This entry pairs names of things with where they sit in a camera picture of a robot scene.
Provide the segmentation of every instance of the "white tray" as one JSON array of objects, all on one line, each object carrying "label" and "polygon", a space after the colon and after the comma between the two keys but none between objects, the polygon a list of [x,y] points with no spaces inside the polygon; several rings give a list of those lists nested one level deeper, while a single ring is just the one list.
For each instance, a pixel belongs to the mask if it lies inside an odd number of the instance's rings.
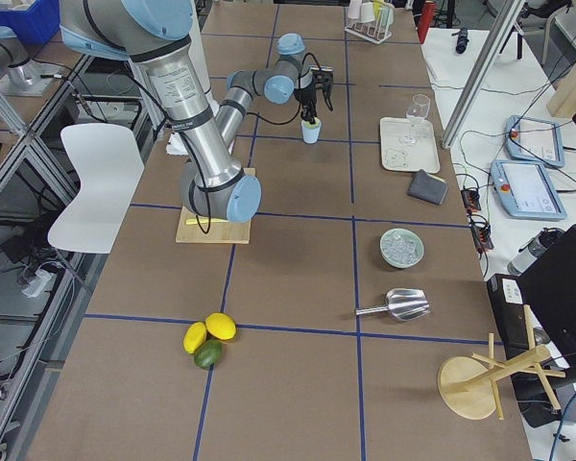
[{"label": "white tray", "polygon": [[438,148],[433,134],[433,125],[424,120],[416,127],[417,143],[406,146],[399,139],[410,129],[405,118],[384,117],[380,120],[382,144],[382,166],[391,171],[440,171]]}]

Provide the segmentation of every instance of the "white cup on rack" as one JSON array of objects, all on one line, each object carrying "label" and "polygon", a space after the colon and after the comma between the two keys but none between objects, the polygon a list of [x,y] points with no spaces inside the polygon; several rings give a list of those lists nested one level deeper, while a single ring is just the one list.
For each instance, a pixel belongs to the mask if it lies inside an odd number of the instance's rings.
[{"label": "white cup on rack", "polygon": [[348,19],[357,20],[361,17],[363,0],[349,0]]},{"label": "white cup on rack", "polygon": [[375,21],[375,11],[373,9],[373,2],[365,2],[361,5],[361,14],[358,22],[367,24],[368,22]]}]

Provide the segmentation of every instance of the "red object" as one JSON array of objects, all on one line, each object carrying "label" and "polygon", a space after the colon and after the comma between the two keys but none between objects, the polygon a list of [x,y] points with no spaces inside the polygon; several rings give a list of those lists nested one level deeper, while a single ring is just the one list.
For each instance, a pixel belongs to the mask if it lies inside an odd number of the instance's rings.
[{"label": "red object", "polygon": [[431,20],[433,19],[433,13],[435,12],[435,7],[436,7],[435,2],[431,2],[428,0],[424,2],[418,28],[420,44],[424,43],[424,40],[426,39],[426,33],[429,32],[429,26],[431,25]]}]

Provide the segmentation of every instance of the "white chair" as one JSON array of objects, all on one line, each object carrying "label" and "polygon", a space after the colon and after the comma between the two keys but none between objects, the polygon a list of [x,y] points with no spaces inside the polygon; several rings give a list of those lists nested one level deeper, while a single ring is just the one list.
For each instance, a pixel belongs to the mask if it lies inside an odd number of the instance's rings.
[{"label": "white chair", "polygon": [[89,123],[64,128],[61,140],[81,189],[49,230],[49,243],[108,254],[143,173],[134,135],[119,125]]},{"label": "white chair", "polygon": [[[572,5],[570,8],[574,8],[576,7],[576,0],[572,0]],[[550,31],[553,27],[553,25],[555,24],[555,21],[557,20],[557,16],[559,16],[560,14],[567,14],[569,12],[569,8],[568,7],[561,7],[557,10],[555,10],[554,12],[550,13],[550,15],[546,18],[546,22],[543,25],[543,28],[540,25],[532,25],[532,26],[528,26],[526,24],[523,24],[523,33],[526,36],[533,36],[536,34],[544,34],[544,43],[542,46],[542,50],[541,50],[541,59],[540,59],[540,64],[541,65],[545,65],[546,64],[546,58],[548,57],[548,44],[550,42]]]}]

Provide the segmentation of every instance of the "blue bin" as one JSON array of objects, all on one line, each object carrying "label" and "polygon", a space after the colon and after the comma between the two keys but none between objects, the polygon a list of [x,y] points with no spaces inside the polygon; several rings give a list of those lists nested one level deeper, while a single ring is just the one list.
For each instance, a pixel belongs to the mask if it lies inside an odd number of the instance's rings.
[{"label": "blue bin", "polygon": [[36,0],[28,10],[0,10],[0,26],[13,29],[22,43],[45,44],[60,27],[60,2]]}]

